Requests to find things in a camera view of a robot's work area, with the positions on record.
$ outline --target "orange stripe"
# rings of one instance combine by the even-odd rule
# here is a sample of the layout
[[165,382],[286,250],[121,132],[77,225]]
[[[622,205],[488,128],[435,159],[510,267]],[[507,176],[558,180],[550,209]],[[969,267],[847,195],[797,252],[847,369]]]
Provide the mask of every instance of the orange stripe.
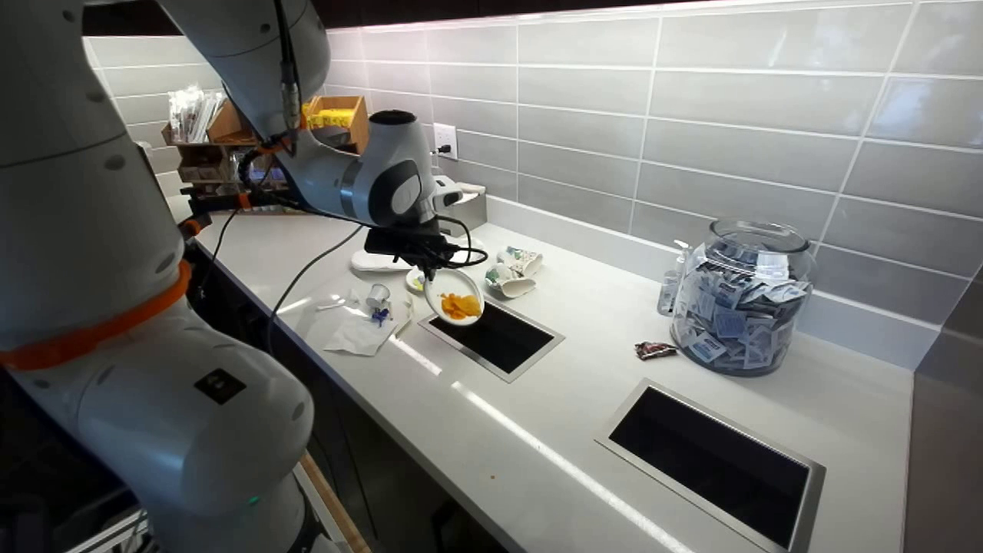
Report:
[[62,362],[71,362],[88,349],[96,349],[102,340],[109,340],[148,318],[153,318],[158,314],[168,311],[171,304],[179,304],[187,293],[190,282],[190,264],[182,260],[179,279],[158,293],[149,301],[80,331],[71,336],[58,336],[51,340],[40,340],[40,345],[28,345],[28,347],[16,347],[16,349],[0,349],[0,366],[9,369],[51,369]]

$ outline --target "black cooktop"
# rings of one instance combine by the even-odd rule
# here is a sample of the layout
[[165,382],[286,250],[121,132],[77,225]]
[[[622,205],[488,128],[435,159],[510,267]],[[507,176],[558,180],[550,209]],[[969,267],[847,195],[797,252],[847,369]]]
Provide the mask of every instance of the black cooktop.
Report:
[[[801,466],[650,386],[617,420],[609,439],[783,549],[793,549],[801,508],[818,502],[818,487],[815,497],[801,502],[807,493],[807,474],[818,474],[810,484],[819,484],[823,477],[823,466]],[[810,514],[797,543],[807,543],[807,526]]]
[[521,362],[542,352],[554,336],[529,326],[525,318],[484,304],[484,314],[473,326],[451,326],[445,318],[433,318],[433,330],[467,347],[470,352],[488,358],[504,376],[514,376]]

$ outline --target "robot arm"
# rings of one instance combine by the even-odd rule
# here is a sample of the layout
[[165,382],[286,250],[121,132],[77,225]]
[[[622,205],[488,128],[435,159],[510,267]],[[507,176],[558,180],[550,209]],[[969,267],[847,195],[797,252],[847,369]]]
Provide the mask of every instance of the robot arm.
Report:
[[324,30],[309,0],[160,0],[210,59],[256,134],[280,147],[280,165],[309,209],[370,227],[420,227],[433,217],[431,154],[413,115],[370,121],[362,158],[299,132],[302,98],[324,77]]

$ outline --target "gray tile backsplash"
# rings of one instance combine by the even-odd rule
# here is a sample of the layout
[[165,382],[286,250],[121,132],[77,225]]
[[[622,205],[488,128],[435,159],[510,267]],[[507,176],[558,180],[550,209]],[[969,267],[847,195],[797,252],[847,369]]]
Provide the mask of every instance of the gray tile backsplash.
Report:
[[[979,25],[963,0],[825,0],[349,27],[324,89],[456,123],[451,178],[635,241],[789,221],[823,293],[940,321],[983,260]],[[153,147],[165,91],[215,82],[179,38],[88,53]]]

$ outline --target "small bowl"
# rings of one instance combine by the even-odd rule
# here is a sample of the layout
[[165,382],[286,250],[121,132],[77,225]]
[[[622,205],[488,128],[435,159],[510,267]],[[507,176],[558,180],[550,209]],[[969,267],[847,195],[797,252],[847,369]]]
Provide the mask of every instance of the small bowl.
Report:
[[[443,314],[443,295],[473,295],[479,301],[479,314],[456,318],[456,315]],[[435,270],[433,279],[427,282],[427,304],[440,318],[445,318],[451,326],[473,326],[484,314],[483,285],[473,282],[473,276],[467,276],[465,270]]]

